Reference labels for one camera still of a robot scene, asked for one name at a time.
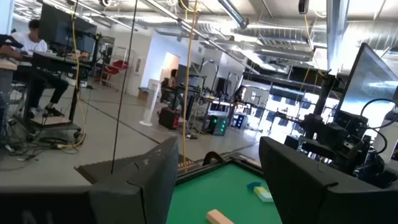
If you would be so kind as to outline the light cyan cube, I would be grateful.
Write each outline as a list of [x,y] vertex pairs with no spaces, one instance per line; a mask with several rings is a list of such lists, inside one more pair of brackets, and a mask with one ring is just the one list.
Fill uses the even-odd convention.
[[273,203],[274,202],[273,198],[272,198],[272,195],[269,192],[260,192],[260,193],[258,193],[257,196],[264,203],[268,203],[268,202],[269,203]]

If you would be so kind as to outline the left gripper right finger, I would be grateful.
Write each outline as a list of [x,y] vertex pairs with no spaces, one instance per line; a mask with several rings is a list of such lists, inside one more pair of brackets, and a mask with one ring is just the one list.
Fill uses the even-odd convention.
[[376,187],[269,137],[259,158],[283,224],[398,224],[398,183]]

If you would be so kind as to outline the computer with blue lights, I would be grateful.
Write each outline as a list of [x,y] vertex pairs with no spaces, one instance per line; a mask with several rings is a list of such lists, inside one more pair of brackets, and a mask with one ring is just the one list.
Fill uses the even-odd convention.
[[237,114],[235,119],[235,128],[244,129],[248,125],[248,117],[245,114]]

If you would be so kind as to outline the striped black floor mat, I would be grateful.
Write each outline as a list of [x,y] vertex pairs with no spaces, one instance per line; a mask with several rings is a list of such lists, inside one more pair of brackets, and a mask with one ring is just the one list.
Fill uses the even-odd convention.
[[195,163],[191,160],[183,161],[178,163],[178,170],[187,170],[189,167],[194,165]]

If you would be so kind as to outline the large dark monitor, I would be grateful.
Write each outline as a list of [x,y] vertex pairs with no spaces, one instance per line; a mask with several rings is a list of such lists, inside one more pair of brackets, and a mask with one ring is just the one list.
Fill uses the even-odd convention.
[[39,19],[39,38],[51,44],[58,44],[73,48],[73,30],[78,50],[92,54],[95,45],[97,27],[82,18],[72,15],[43,3]]

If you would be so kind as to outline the black table frame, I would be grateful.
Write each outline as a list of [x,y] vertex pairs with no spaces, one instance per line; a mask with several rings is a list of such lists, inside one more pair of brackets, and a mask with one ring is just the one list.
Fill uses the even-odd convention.
[[260,163],[250,157],[246,157],[238,151],[231,151],[222,154],[211,151],[203,159],[194,161],[194,165],[187,170],[178,170],[175,185],[181,185],[205,174],[209,174],[227,165],[235,165],[251,174],[263,178],[263,171]]

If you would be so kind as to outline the wooden block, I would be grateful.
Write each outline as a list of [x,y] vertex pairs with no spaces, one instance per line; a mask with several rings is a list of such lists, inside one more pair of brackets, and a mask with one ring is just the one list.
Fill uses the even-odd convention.
[[234,224],[229,218],[227,218],[217,209],[207,212],[206,220],[211,224]]

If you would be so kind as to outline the red shelf item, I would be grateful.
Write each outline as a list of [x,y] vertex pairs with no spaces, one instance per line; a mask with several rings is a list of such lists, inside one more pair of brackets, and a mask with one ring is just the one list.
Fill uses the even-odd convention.
[[128,63],[123,60],[117,60],[113,62],[112,64],[105,64],[103,71],[105,73],[115,75],[119,73],[121,70],[125,70],[129,67]]

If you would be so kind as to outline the tilted computer monitor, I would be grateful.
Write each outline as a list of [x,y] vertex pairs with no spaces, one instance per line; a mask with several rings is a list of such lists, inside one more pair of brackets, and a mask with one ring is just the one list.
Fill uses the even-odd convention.
[[370,127],[376,128],[395,101],[398,101],[398,76],[367,43],[362,43],[338,109],[362,115]]

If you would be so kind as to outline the black and red case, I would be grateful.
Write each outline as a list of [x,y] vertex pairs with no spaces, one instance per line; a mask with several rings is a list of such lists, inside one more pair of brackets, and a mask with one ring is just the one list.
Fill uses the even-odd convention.
[[180,113],[172,110],[169,107],[164,107],[159,113],[159,124],[166,127],[167,129],[177,129]]

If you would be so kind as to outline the computer with green lights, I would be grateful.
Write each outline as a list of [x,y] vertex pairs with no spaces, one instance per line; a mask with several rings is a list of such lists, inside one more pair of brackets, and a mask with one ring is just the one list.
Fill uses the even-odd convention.
[[215,136],[224,136],[226,131],[227,119],[224,116],[210,116],[210,121],[206,132]]

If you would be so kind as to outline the person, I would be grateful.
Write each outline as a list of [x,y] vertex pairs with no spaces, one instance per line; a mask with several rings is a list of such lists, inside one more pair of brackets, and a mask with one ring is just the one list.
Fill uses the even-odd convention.
[[[23,45],[21,49],[9,45],[0,46],[0,54],[13,58],[14,60],[23,61],[24,53],[32,55],[33,51],[46,52],[47,43],[39,38],[40,21],[33,19],[29,22],[29,33],[14,32],[11,36],[20,44]],[[57,104],[62,95],[66,92],[69,84],[55,75],[42,73],[42,78],[34,78],[31,86],[31,93],[29,98],[29,116],[33,118],[39,111],[39,102],[47,85],[54,88],[53,95],[44,110],[52,116],[64,116],[54,105]]]
[[241,85],[234,93],[234,96],[233,96],[234,102],[235,103],[243,102],[245,92],[246,92],[246,87]]
[[176,85],[177,85],[177,75],[178,75],[178,70],[177,69],[172,69],[171,72],[170,72],[170,78],[169,78],[168,86],[176,87]]

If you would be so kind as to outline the silver ceiling duct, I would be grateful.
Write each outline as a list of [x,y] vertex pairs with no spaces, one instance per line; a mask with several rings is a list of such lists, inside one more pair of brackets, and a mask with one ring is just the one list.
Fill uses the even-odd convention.
[[224,11],[232,18],[240,30],[247,28],[249,19],[244,17],[230,0],[217,0]]

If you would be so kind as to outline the black desk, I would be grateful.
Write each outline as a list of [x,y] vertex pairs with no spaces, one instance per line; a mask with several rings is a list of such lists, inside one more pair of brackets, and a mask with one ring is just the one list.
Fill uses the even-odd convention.
[[[82,132],[82,128],[76,125],[74,120],[76,106],[79,102],[78,95],[80,92],[80,73],[84,70],[86,72],[91,72],[95,67],[95,60],[92,61],[73,61],[72,59],[61,58],[59,56],[52,55],[50,53],[45,52],[34,52],[32,56],[27,55],[26,58],[30,57],[30,72],[31,76],[29,78],[29,82],[27,83],[27,91],[25,98],[25,105],[23,110],[22,117],[15,117],[15,119],[23,125],[31,133],[36,133],[37,131],[51,131],[51,130],[76,130],[77,132]],[[61,123],[58,121],[57,123],[51,124],[49,118],[46,118],[43,123],[32,121],[29,117],[29,98],[31,93],[32,81],[34,78],[42,78],[42,73],[50,72],[63,72],[63,73],[73,73],[75,72],[75,90],[73,91],[72,103],[70,108],[70,113],[67,121],[65,123]]]

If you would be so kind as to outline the white tower fan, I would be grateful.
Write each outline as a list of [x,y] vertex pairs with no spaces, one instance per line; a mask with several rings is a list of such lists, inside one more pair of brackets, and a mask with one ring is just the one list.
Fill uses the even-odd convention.
[[154,112],[155,104],[157,101],[157,95],[161,89],[161,82],[158,80],[150,79],[148,82],[148,97],[147,103],[144,108],[143,119],[139,122],[144,126],[152,126],[151,117]]

